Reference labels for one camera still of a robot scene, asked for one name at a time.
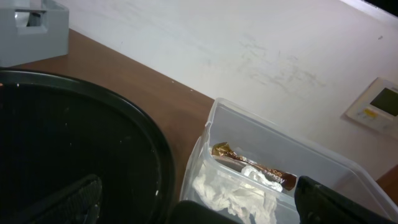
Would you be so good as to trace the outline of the brown snack wrapper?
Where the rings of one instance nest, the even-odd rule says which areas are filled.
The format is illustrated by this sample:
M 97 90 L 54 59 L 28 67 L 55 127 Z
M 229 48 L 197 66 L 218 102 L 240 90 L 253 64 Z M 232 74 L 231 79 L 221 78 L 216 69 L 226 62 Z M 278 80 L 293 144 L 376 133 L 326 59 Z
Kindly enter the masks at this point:
M 259 169 L 266 177 L 270 177 L 274 182 L 278 182 L 285 190 L 292 190 L 297 181 L 297 176 L 277 169 L 271 169 L 264 165 L 258 164 L 246 157 L 235 153 L 227 142 L 215 144 L 212 147 L 211 154 L 213 156 L 225 156 L 232 160 L 239 161 L 244 165 L 250 165 Z

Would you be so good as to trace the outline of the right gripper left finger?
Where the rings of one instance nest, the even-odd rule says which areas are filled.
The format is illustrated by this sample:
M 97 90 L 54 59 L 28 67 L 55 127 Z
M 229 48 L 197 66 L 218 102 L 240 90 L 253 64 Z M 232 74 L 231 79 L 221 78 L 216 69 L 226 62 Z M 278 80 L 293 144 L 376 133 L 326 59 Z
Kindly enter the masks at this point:
M 94 174 L 34 203 L 18 214 L 19 223 L 96 223 L 100 214 L 102 181 Z

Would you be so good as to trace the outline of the white tissue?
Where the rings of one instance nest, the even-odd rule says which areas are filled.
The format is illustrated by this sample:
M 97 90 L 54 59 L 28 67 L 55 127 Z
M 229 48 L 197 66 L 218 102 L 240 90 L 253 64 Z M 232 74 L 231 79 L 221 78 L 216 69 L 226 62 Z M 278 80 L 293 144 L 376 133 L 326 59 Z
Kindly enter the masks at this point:
M 229 175 L 219 171 L 209 172 L 202 166 L 192 185 L 202 202 L 212 210 L 226 210 L 243 223 L 277 222 L 275 196 Z

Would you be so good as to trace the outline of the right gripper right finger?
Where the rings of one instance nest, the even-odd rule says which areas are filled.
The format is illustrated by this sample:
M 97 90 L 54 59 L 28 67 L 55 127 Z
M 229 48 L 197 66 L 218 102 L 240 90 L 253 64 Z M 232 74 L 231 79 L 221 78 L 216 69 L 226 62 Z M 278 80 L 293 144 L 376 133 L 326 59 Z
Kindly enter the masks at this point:
M 298 178 L 294 200 L 300 224 L 396 224 L 307 176 Z

